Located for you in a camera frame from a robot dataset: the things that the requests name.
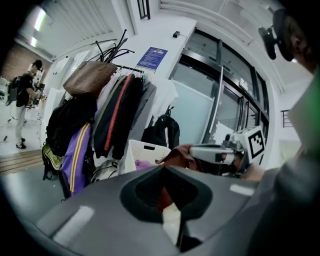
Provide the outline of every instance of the white basket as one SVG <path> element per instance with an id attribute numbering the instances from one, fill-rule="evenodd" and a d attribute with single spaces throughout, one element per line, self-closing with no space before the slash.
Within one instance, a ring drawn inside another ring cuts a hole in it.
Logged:
<path id="1" fill-rule="evenodd" d="M 124 173 L 130 173 L 136 168 L 136 160 L 148 161 L 152 165 L 157 165 L 156 160 L 161 160 L 170 153 L 171 149 L 165 146 L 158 146 L 134 139 L 129 139 L 129 146 L 126 151 L 124 161 Z"/>

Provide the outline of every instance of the white ceiling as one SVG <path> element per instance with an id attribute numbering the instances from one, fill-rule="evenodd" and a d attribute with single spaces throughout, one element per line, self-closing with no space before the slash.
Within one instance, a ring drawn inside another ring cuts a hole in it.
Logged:
<path id="1" fill-rule="evenodd" d="M 199 8 L 188 7 L 186 4 L 193 4 Z M 227 28 L 227 30 L 230 28 L 228 31 L 238 37 L 246 47 L 252 42 L 256 42 L 264 49 L 258 28 L 261 26 L 269 27 L 272 24 L 272 12 L 279 9 L 280 5 L 275 0 L 160 0 L 160 7 L 163 10 L 180 12 L 182 15 L 194 19 L 201 15 L 209 19 L 213 18 L 215 26 L 218 25 Z M 228 21 L 232 22 L 233 26 L 228 26 Z M 305 81 L 311 76 L 299 64 L 284 60 L 277 48 L 276 52 L 277 58 L 271 63 L 273 69 L 278 73 L 282 89 L 286 90 L 292 84 Z"/>
<path id="2" fill-rule="evenodd" d="M 53 56 L 95 40 L 114 40 L 123 32 L 115 7 L 120 2 L 125 0 L 45 0 L 40 6 L 46 13 L 40 30 L 34 28 L 41 10 L 37 6 L 26 19 L 20 34 L 27 43 L 34 37 L 36 48 Z"/>

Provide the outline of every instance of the glass door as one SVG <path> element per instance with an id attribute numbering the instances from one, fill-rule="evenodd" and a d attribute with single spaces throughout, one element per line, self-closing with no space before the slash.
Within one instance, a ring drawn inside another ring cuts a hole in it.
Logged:
<path id="1" fill-rule="evenodd" d="M 204 141 L 204 143 L 221 145 L 227 134 L 241 130 L 244 125 L 244 97 L 225 81 L 223 81 L 223 85 L 223 94 L 214 120 L 215 125 L 208 141 Z"/>
<path id="2" fill-rule="evenodd" d="M 256 110 L 256 108 L 254 108 L 249 103 L 249 101 L 246 101 L 246 103 L 244 104 L 243 113 L 244 113 L 243 128 L 253 128 L 259 125 L 258 110 Z"/>
<path id="3" fill-rule="evenodd" d="M 171 117 L 179 124 L 179 143 L 199 144 L 210 121 L 219 90 L 218 79 L 178 63 L 172 81 L 179 95 L 171 111 Z"/>
<path id="4" fill-rule="evenodd" d="M 221 67 L 194 52 L 184 51 L 170 78 L 179 97 L 171 117 L 180 128 L 180 144 L 200 144 L 218 104 Z"/>

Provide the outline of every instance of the shirt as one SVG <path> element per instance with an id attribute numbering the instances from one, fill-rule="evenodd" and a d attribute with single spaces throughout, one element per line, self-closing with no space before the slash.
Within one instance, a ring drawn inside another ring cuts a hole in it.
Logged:
<path id="1" fill-rule="evenodd" d="M 27 92 L 28 88 L 32 88 L 33 77 L 29 72 L 24 73 L 19 80 L 19 85 L 16 95 L 16 106 L 22 107 L 26 106 L 29 102 L 29 94 Z"/>

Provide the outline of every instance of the blue sign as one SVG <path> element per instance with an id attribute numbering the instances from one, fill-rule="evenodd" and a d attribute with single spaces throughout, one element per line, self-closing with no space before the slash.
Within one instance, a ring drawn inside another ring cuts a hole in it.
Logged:
<path id="1" fill-rule="evenodd" d="M 149 50 L 147 50 L 143 57 L 140 59 L 137 66 L 156 70 L 167 52 L 167 50 L 150 47 Z"/>

